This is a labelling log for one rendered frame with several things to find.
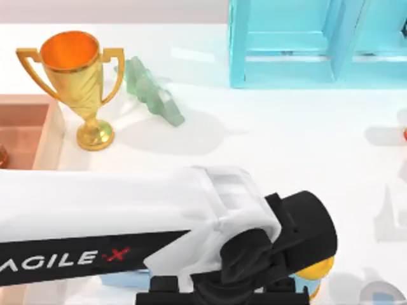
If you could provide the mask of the yellow and blue toy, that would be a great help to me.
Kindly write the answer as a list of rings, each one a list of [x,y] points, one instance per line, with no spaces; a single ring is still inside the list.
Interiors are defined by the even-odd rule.
[[[329,274],[334,261],[335,257],[332,256],[292,274],[291,278],[295,280],[297,293],[300,293],[304,288],[307,288],[309,299],[313,300],[319,292],[322,279]]]

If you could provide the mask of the light blue flat object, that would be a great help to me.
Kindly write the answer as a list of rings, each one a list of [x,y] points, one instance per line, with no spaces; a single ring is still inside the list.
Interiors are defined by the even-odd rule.
[[[103,285],[148,290],[150,283],[149,271],[130,271],[100,275]]]

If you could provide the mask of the grey cup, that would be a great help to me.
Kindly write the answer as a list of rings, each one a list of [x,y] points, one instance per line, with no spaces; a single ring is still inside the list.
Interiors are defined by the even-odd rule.
[[[373,281],[361,290],[359,305],[407,305],[407,297],[387,281]]]

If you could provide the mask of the pale green glass ornament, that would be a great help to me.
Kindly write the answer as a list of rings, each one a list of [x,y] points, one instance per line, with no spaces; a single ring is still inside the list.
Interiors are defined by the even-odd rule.
[[[161,116],[167,123],[178,127],[185,122],[174,97],[160,86],[149,69],[139,57],[134,56],[125,61],[126,91],[145,104],[151,114]]]

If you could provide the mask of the light blue rack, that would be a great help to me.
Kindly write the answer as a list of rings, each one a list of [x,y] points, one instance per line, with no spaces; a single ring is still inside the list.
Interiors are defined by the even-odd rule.
[[[407,89],[407,0],[229,0],[234,88]]]

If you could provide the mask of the shallow salmon box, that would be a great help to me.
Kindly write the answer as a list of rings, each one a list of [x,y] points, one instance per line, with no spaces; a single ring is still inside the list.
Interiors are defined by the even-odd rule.
[[[47,95],[0,94],[0,143],[7,169],[55,170],[66,127],[58,102]]]

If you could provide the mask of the gold trophy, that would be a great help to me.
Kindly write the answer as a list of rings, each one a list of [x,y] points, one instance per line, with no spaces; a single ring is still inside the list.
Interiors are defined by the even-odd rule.
[[[76,132],[76,141],[82,149],[100,151],[113,142],[113,127],[97,119],[97,111],[114,98],[123,82],[122,48],[101,49],[93,35],[70,30],[48,38],[38,50],[18,48],[16,55],[42,90],[83,119]],[[112,58],[118,61],[117,78],[112,92],[103,97],[103,65]]]

